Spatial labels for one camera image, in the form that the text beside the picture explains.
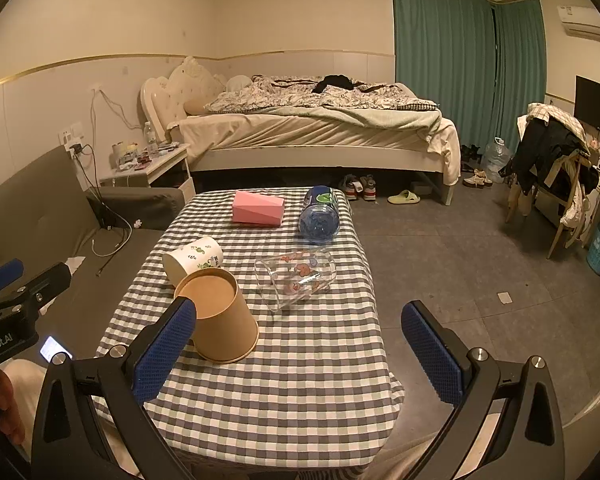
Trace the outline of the person's left hand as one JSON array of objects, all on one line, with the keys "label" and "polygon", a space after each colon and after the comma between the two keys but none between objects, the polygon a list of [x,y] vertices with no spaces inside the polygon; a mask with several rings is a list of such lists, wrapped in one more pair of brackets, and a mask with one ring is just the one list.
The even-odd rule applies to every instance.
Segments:
[{"label": "person's left hand", "polygon": [[26,432],[8,376],[0,370],[0,431],[14,445],[23,444]]}]

